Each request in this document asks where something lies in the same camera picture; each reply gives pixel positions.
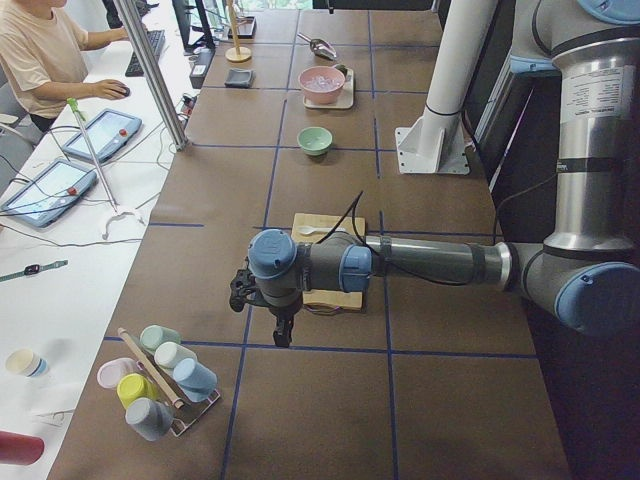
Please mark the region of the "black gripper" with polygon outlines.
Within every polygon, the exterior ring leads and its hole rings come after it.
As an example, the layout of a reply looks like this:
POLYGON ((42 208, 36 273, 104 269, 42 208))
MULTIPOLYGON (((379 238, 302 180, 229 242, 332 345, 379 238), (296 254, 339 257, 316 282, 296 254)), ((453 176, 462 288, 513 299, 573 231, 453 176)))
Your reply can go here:
POLYGON ((238 269, 230 282, 229 306, 240 313, 246 305, 267 308, 275 317, 274 344, 289 347, 295 318, 295 290, 277 286, 270 280, 257 278, 250 269, 249 259, 238 269))

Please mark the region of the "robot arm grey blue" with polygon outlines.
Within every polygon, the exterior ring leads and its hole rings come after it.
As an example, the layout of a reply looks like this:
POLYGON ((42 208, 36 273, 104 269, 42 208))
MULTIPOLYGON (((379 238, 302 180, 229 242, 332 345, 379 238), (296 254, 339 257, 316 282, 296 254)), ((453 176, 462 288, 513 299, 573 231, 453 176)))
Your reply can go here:
POLYGON ((302 295, 312 290, 362 293, 371 277, 404 275, 445 286, 495 285, 516 292, 561 324, 609 336, 639 321, 639 269, 601 254, 558 254, 542 244, 492 246, 332 232, 297 242, 279 229, 249 243, 246 265, 230 282, 230 308, 267 308, 274 343, 287 348, 302 295))

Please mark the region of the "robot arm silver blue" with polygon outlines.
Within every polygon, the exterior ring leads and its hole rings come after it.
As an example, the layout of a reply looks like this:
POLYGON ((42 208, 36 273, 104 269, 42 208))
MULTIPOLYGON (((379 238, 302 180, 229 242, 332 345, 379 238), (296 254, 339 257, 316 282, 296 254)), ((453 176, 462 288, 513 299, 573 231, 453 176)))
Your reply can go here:
POLYGON ((539 244, 455 244, 331 232, 316 243, 285 237, 293 302, 276 317, 276 345, 290 344, 302 294, 362 292, 372 276, 403 273, 447 286, 514 290, 562 324, 607 336, 639 318, 639 270, 622 231, 623 159, 639 75, 635 1, 520 1, 513 72, 561 77, 556 213, 539 244))

